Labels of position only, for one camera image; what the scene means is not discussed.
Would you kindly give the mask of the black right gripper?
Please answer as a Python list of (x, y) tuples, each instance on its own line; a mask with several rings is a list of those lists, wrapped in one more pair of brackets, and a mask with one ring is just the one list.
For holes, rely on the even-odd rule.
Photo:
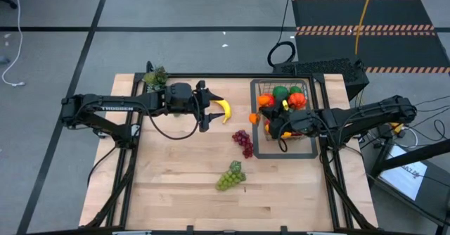
[[(260, 113), (270, 121), (269, 129), (272, 129), (272, 138), (278, 139), (283, 133), (285, 125), (284, 112), (280, 112), (278, 108), (263, 107)], [(303, 134), (307, 137), (316, 136), (316, 115), (308, 110), (294, 110), (289, 116), (290, 124), (288, 129), (292, 134)]]

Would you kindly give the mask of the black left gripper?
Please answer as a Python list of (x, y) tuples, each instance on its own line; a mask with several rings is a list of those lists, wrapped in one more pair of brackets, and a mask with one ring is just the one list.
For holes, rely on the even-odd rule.
[(195, 89), (184, 82), (171, 84), (165, 89), (165, 102), (169, 113), (193, 114), (198, 122), (199, 131), (206, 132), (207, 125), (216, 118), (224, 116), (225, 113), (210, 113), (205, 115), (207, 98), (210, 101), (222, 101), (223, 98), (206, 90), (205, 81), (200, 80)]

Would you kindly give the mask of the yellow banana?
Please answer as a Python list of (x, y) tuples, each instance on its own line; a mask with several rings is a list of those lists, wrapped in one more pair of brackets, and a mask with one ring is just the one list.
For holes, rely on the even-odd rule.
[(227, 100), (220, 100), (220, 101), (214, 101), (215, 103), (219, 104), (223, 111), (224, 111), (224, 119), (222, 121), (223, 124), (226, 124), (226, 122), (231, 118), (232, 112), (231, 107), (229, 105), (229, 102)]

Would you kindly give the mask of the red bell pepper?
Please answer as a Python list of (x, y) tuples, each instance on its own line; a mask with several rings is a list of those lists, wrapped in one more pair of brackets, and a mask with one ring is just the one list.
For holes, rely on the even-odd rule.
[(257, 102), (261, 107), (274, 106), (275, 98), (272, 94), (263, 94), (257, 97)]

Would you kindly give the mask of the orange pumpkin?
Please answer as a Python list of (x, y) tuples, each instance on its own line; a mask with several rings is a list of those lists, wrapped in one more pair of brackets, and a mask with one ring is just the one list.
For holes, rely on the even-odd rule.
[(292, 93), (288, 98), (288, 105), (292, 109), (300, 110), (307, 104), (307, 99), (303, 93)]

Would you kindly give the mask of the purple grape bunch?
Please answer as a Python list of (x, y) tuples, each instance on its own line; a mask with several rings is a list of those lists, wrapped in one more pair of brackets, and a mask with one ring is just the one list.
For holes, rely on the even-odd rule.
[(242, 154), (245, 158), (251, 158), (254, 153), (254, 145), (250, 140), (250, 135), (245, 130), (238, 130), (232, 135), (232, 139), (243, 147)]

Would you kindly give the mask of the potted succulent plant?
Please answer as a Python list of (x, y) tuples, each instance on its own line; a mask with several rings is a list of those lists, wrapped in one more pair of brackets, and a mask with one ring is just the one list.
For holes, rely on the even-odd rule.
[(153, 67), (150, 61), (147, 63), (147, 73), (143, 76), (146, 83), (146, 92), (151, 93), (159, 91), (166, 87), (168, 80), (167, 73), (163, 66)]

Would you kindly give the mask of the black perforated computer case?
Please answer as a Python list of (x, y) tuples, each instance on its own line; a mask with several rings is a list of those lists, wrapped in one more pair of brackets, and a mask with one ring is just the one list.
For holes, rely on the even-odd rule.
[(348, 58), (338, 58), (313, 62), (279, 63), (273, 66), (273, 73), (277, 75), (342, 75), (348, 99), (351, 101), (368, 84), (366, 68), (361, 60), (351, 61)]

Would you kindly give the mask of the green grape bunch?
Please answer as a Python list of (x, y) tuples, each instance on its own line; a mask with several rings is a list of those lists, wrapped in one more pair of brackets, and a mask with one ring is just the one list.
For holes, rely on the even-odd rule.
[(240, 161), (234, 160), (229, 165), (229, 169), (221, 175), (216, 183), (216, 190), (226, 191), (247, 179), (246, 174), (242, 171)]

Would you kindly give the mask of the white paper sheet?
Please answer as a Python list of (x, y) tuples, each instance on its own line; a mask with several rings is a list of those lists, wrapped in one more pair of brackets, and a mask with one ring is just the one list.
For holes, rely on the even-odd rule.
[(385, 170), (380, 173), (380, 178), (414, 201), (418, 195), (427, 168), (422, 162), (415, 162)]

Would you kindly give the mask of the black side stand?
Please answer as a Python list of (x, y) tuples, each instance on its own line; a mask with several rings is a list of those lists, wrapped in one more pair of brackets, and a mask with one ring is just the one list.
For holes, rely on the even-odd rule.
[[(432, 164), (429, 159), (450, 153), (450, 140), (444, 140), (414, 151), (393, 144), (392, 139), (386, 139), (373, 168), (367, 174), (369, 186), (379, 186), (422, 216), (437, 225), (435, 235), (446, 235), (450, 231), (450, 172)], [(423, 182), (416, 199), (412, 201), (384, 182), (380, 173), (403, 165), (422, 162), (427, 166)]]

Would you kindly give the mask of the black hazard-striped floor mat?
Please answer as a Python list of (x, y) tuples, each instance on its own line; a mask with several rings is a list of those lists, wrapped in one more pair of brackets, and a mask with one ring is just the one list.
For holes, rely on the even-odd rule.
[(360, 59), (370, 73), (447, 73), (421, 0), (292, 0), (301, 61)]

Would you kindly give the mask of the black table frame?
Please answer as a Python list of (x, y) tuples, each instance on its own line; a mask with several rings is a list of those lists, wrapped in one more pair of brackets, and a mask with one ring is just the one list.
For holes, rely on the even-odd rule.
[[(193, 132), (190, 115), (144, 120), (128, 200), (118, 200), (113, 224), (135, 230), (332, 231), (323, 167), (315, 159), (244, 158), (232, 134), (252, 129), (254, 75), (216, 74), (210, 90), (231, 105), (232, 117)], [(232, 161), (247, 179), (226, 190), (216, 183)]]

